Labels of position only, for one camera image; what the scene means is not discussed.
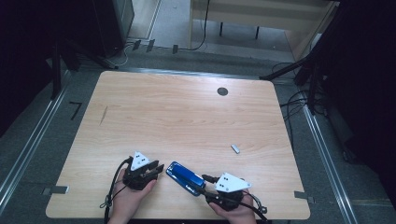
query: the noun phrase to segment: scratch on table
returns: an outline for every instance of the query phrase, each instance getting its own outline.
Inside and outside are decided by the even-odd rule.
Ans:
[[[102,122],[103,122],[103,120],[105,119],[105,116],[106,116],[106,113],[107,113],[107,108],[108,108],[108,105],[107,105],[106,108],[105,108],[105,112],[103,112],[102,120],[100,121],[99,126],[102,125]]]

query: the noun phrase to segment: floor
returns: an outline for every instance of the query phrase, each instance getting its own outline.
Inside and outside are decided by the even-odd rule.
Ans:
[[[130,35],[128,39],[130,46],[139,39],[142,41],[142,46],[139,49],[128,48],[108,60],[113,63],[123,63],[120,69],[125,71],[131,69],[191,71],[210,76],[220,74],[223,77],[255,79],[294,62],[282,30],[261,28],[258,40],[255,40],[254,27],[224,24],[223,36],[220,37],[219,24],[211,21],[207,23],[205,42],[198,50],[193,52],[180,50],[177,54],[173,54],[173,45],[178,45],[180,48],[187,47],[188,2],[160,1],[158,8],[148,10],[152,13],[149,16],[155,20],[150,25],[146,25],[146,31],[140,32],[139,36]],[[194,22],[192,43],[194,46],[202,41],[203,27],[202,21]],[[150,40],[155,40],[154,48],[148,52],[147,44]],[[55,105],[58,110],[48,120],[44,135],[37,138],[37,142],[30,146],[35,150],[31,155],[26,155],[30,163],[22,167],[24,174],[19,176],[21,180],[18,186],[14,189],[13,195],[7,199],[7,207],[1,207],[1,223],[99,223],[102,221],[49,219],[45,215],[49,197],[41,195],[44,187],[56,184],[68,149],[73,143],[78,125],[90,100],[94,84],[103,71],[84,57],[80,59],[83,63],[80,71],[68,73],[69,78],[64,80],[67,89],[63,98]],[[292,81],[293,77],[294,73],[289,72],[274,80],[281,104],[286,103],[298,90],[306,90],[306,87],[296,87]],[[2,182],[7,178],[12,165],[23,154],[27,147],[26,142],[30,140],[30,133],[34,131],[37,122],[48,109],[48,95],[50,95],[50,86],[37,95],[35,101],[0,139],[0,153],[3,158],[0,174]],[[75,114],[76,106],[70,102],[83,102],[74,119],[70,118]],[[285,118],[288,118],[286,107],[281,109]],[[330,122],[320,115],[310,117],[306,109],[300,105],[293,105],[290,110],[296,113],[290,119],[286,119],[290,120],[290,125],[287,122],[285,125],[292,136],[290,140],[294,144],[295,158],[305,192],[313,200],[309,204],[311,218],[292,221],[292,223],[396,223],[396,212],[387,200],[387,195],[381,188],[376,174],[364,165],[352,165],[344,161],[340,143],[332,131]],[[317,123],[319,129],[315,131],[315,128],[310,126],[311,123]],[[324,157],[330,157],[331,164],[326,164]],[[330,176],[329,169],[335,170],[337,176]],[[340,188],[332,184],[332,180],[337,178],[342,184],[341,190],[345,192],[342,195],[347,196],[347,202],[350,204],[340,204],[336,196],[340,193],[337,192]],[[344,214],[340,209],[342,206],[350,206],[354,212],[353,217],[346,218],[350,214]],[[172,223],[192,222],[178,220]],[[276,220],[274,223],[287,223],[287,220]]]

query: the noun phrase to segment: wooden desk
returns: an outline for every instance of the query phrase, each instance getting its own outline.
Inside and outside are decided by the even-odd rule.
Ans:
[[[270,219],[310,215],[294,198],[304,189],[271,82],[104,72],[57,182],[70,190],[51,196],[47,216],[103,217],[112,177],[136,150],[165,168],[178,161],[199,175],[245,178]],[[220,218],[164,172],[135,217]]]
[[[207,0],[191,0],[189,48],[193,20],[205,19],[206,6]],[[327,27],[335,6],[335,2],[324,0],[211,0],[207,19],[285,30],[297,61]]]

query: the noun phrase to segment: white bracket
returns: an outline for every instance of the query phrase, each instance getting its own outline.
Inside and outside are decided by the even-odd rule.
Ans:
[[[241,189],[248,189],[251,184],[236,176],[224,173],[216,183],[215,189],[222,192],[234,192]]]
[[[149,158],[147,158],[145,155],[143,155],[139,151],[136,151],[134,153],[134,160],[132,161],[131,170],[135,171],[135,170],[139,169],[140,167],[145,166],[147,164],[149,164]]]

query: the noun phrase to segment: wooden table top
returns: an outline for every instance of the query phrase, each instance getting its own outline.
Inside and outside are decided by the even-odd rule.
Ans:
[[[244,178],[269,219],[310,216],[307,201],[294,197],[304,188],[271,82],[104,72],[57,182],[70,189],[51,195],[47,216],[103,217],[113,175],[135,151],[165,168],[178,161],[198,175]],[[165,171],[134,217],[221,218]]]

